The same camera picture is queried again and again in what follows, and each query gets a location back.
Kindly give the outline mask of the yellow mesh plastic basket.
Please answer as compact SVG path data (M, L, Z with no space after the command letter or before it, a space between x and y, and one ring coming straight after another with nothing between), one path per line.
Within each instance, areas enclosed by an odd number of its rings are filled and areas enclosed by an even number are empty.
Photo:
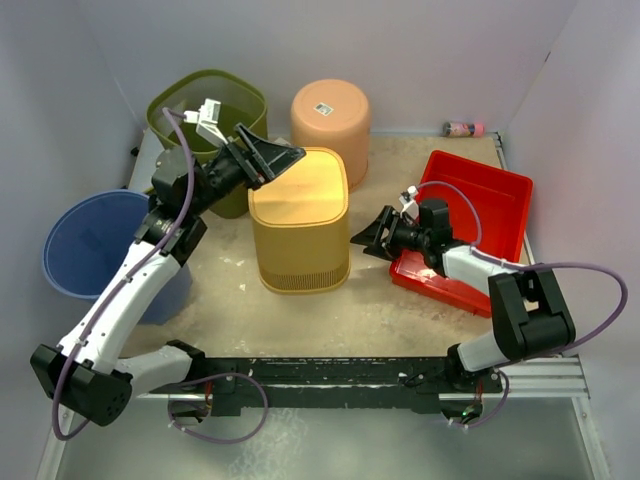
M350 273L349 188L333 150L314 147L248 194L259 278L278 294L341 286Z

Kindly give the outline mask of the orange round plastic bucket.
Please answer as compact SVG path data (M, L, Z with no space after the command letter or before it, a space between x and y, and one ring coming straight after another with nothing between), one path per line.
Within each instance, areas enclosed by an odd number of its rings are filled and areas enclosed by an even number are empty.
M348 189L359 187L368 170L372 112L365 93L341 79L322 79L302 87L291 108L291 142L336 152Z

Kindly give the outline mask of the red plastic tray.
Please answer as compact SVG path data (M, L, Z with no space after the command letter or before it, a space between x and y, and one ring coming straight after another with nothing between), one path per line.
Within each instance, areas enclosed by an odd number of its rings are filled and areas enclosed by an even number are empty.
M421 177L428 185L419 201L437 197L449 206L454 236L511 262L520 260L533 181L523 175L485 165L452 153L431 153ZM489 297L460 282L428 269L417 252L405 251L389 267L392 282L466 312L488 318Z

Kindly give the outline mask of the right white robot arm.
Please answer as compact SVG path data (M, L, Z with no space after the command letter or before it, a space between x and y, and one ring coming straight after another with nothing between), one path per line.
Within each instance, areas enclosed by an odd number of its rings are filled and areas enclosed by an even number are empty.
M351 242L390 262L404 251L417 252L439 276L489 297L491 330L447 351L444 376L456 391L469 390L497 366L547 354L575 340L575 325L553 271L482 257L454 236L442 199L420 202L415 220L387 205Z

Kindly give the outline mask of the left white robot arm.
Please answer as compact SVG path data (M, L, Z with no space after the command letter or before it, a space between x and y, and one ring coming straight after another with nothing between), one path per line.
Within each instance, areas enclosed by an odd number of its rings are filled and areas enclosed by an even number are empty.
M301 147L263 139L242 124L237 142L225 141L201 164L187 144L164 150L152 176L148 212L127 254L84 318L56 346L39 345L30 364L52 399L60 439L59 409L99 426L114 422L131 398L166 385L184 392L202 387L203 352L179 341L129 359L123 346L160 291L186 264L204 236L201 216L234 189L258 190L301 160Z

